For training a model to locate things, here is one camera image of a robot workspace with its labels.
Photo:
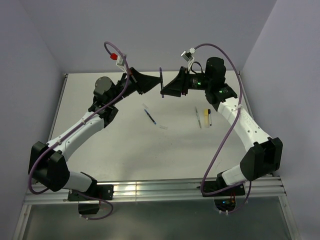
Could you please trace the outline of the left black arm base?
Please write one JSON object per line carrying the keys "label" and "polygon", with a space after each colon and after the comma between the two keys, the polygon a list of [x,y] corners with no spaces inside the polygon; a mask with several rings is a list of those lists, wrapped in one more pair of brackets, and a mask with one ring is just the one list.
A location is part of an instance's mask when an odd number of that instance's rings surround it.
{"label": "left black arm base", "polygon": [[[70,190],[67,200],[69,202],[78,202],[78,213],[81,217],[88,220],[101,220],[109,217],[114,210],[110,200],[113,199],[114,186],[112,184],[98,184],[86,192]],[[106,215],[96,216],[101,210],[102,204],[110,206]]]}

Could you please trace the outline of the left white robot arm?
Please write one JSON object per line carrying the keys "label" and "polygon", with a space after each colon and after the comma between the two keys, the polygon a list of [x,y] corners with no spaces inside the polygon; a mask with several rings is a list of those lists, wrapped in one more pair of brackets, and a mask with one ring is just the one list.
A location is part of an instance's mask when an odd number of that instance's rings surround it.
{"label": "left white robot arm", "polygon": [[90,137],[114,120],[118,102],[134,92],[143,95],[162,83],[162,76],[142,74],[133,67],[117,83],[107,76],[98,78],[93,103],[84,116],[56,138],[47,143],[38,141],[32,146],[28,169],[29,190],[37,193],[31,186],[32,181],[36,180],[53,192],[67,189],[79,191],[86,200],[95,198],[98,193],[97,180],[84,172],[70,171],[67,161]]}

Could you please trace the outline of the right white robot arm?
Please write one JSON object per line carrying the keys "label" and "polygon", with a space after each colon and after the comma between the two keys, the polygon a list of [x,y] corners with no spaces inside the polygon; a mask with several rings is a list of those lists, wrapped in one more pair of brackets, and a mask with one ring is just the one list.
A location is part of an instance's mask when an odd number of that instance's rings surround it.
{"label": "right white robot arm", "polygon": [[246,154],[237,166],[217,176],[216,189],[222,195],[229,194],[235,184],[254,181],[277,171],[283,151],[282,141],[262,130],[242,108],[241,97],[225,82],[225,75],[224,60],[210,57],[204,72],[191,73],[181,67],[178,75],[160,92],[162,95],[181,97],[189,90],[203,90],[209,104],[230,123],[239,136]]}

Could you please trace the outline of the yellow highlighter pen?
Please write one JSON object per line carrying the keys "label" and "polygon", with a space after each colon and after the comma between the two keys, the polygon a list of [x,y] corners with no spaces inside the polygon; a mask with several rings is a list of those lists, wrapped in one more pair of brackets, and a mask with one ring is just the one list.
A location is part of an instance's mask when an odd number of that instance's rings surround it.
{"label": "yellow highlighter pen", "polygon": [[205,110],[204,110],[204,127],[205,127],[205,128],[209,128],[209,127],[210,127],[208,109],[205,109]]}

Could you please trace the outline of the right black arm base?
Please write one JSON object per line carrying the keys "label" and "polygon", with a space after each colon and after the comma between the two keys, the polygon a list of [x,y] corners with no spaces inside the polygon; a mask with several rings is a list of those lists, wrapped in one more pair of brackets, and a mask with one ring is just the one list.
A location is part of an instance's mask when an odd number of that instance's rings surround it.
{"label": "right black arm base", "polygon": [[236,198],[246,194],[244,183],[237,183],[234,186],[227,185],[221,177],[216,180],[206,180],[200,192],[204,198],[213,198],[219,214],[225,215],[234,212],[237,208]]}

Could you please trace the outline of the thin white pen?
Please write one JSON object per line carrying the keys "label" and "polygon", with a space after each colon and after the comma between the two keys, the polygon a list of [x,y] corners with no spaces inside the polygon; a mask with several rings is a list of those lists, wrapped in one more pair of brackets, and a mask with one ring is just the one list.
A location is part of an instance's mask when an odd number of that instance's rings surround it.
{"label": "thin white pen", "polygon": [[209,126],[212,126],[212,114],[211,114],[211,109],[208,109],[208,120],[209,120]]}

